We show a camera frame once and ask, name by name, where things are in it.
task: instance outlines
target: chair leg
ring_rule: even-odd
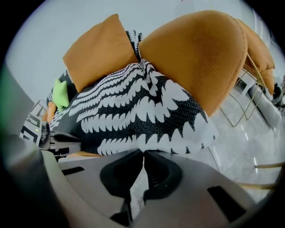
[[[285,166],[285,162],[274,163],[274,164],[266,164],[266,165],[255,165],[255,168],[258,169],[269,169],[269,168],[278,168]]]
[[[241,187],[251,188],[251,189],[258,189],[258,190],[273,190],[276,188],[276,183],[268,183],[268,184],[257,184],[257,183],[239,183],[236,182]]]
[[[232,127],[236,127],[236,126],[239,124],[239,122],[242,120],[243,116],[245,116],[247,120],[249,120],[249,118],[252,116],[254,110],[256,109],[257,103],[256,103],[256,105],[255,105],[255,107],[254,107],[252,113],[250,114],[249,118],[247,118],[247,116],[246,116],[246,111],[247,111],[248,108],[250,107],[250,105],[251,105],[251,103],[252,103],[252,101],[253,101],[253,99],[254,99],[254,97],[255,97],[255,94],[256,94],[256,92],[257,92],[257,88],[258,88],[258,86],[256,87],[256,89],[255,89],[255,91],[254,91],[254,94],[253,94],[253,96],[252,96],[252,98],[251,98],[251,100],[250,100],[250,102],[249,102],[249,104],[248,104],[248,106],[246,107],[245,110],[243,109],[243,107],[242,107],[242,105],[239,103],[239,101],[238,101],[234,96],[232,96],[231,94],[229,94],[229,95],[240,105],[240,108],[241,108],[242,111],[243,111],[242,116],[240,117],[240,119],[238,120],[238,122],[237,122],[236,124],[233,124],[233,123],[230,121],[230,119],[227,117],[227,115],[225,114],[225,112],[224,112],[224,110],[222,109],[222,107],[220,107],[222,113],[225,115],[225,117],[226,117],[227,120],[230,122],[230,124],[232,125]]]

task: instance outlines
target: black slot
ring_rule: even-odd
[[[66,176],[66,175],[70,175],[73,173],[78,173],[78,172],[83,171],[83,170],[84,170],[84,168],[82,168],[81,166],[77,166],[77,167],[70,168],[70,169],[64,169],[64,170],[62,170],[62,173],[64,176]]]
[[[233,222],[245,214],[246,211],[221,186],[210,187],[207,191],[229,222]]]
[[[104,166],[100,180],[111,195],[130,202],[130,188],[143,167],[143,153],[136,150]]]
[[[80,139],[78,138],[73,138],[73,137],[70,137],[70,136],[67,136],[67,135],[64,135],[64,134],[56,134],[55,136],[53,136],[53,139],[59,143],[77,143],[77,142],[80,142]]]

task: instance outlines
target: orange pillow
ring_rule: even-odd
[[[211,116],[238,79],[247,54],[239,24],[205,10],[178,17],[139,43],[142,58],[180,84]]]
[[[53,102],[49,102],[49,107],[47,110],[47,121],[50,123],[54,117],[55,111],[57,110],[57,106]]]
[[[48,121],[48,111],[45,111],[45,114],[41,118],[42,121]]]
[[[244,22],[239,19],[236,19],[236,21],[240,24],[245,32],[246,39],[248,41],[248,53],[260,72],[269,93],[272,95],[274,92],[273,69],[275,68],[275,65],[270,50],[263,40]],[[253,69],[249,60],[246,60],[245,63]]]
[[[117,14],[84,33],[63,61],[78,92],[103,76],[138,62]]]

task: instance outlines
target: orange upholstered seat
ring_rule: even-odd
[[[247,47],[237,21],[212,10],[179,17],[139,43],[142,58],[186,89],[209,116],[233,88]]]

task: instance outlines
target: black and white patterned cushion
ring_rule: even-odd
[[[129,64],[76,94],[57,111],[53,130],[81,139],[81,150],[110,155],[132,148],[197,152],[218,136],[194,98],[139,55],[141,33],[126,32],[139,63]]]

